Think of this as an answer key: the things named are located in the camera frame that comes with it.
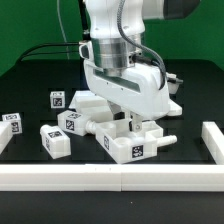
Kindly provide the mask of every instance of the white cube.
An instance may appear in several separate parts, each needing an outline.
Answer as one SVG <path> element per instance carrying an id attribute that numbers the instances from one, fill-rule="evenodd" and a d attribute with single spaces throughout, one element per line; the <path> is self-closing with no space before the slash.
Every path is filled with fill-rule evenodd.
<path id="1" fill-rule="evenodd" d="M 87 134 L 86 124 L 90 120 L 90 116 L 67 110 L 58 115 L 58 126 L 63 131 L 84 136 Z"/>
<path id="2" fill-rule="evenodd" d="M 0 122 L 0 154 L 9 143 L 10 139 L 12 138 L 12 128 L 11 123 L 4 121 Z"/>
<path id="3" fill-rule="evenodd" d="M 71 155 L 70 139 L 58 126 L 44 125 L 40 134 L 42 145 L 53 159 Z"/>
<path id="4" fill-rule="evenodd" d="M 22 123 L 19 113 L 15 114 L 4 114 L 2 115 L 3 121 L 8 121 L 11 123 L 12 126 L 12 134 L 21 134 L 22 131 Z"/>
<path id="5" fill-rule="evenodd" d="M 50 95 L 51 108 L 65 108 L 65 92 L 51 92 Z"/>

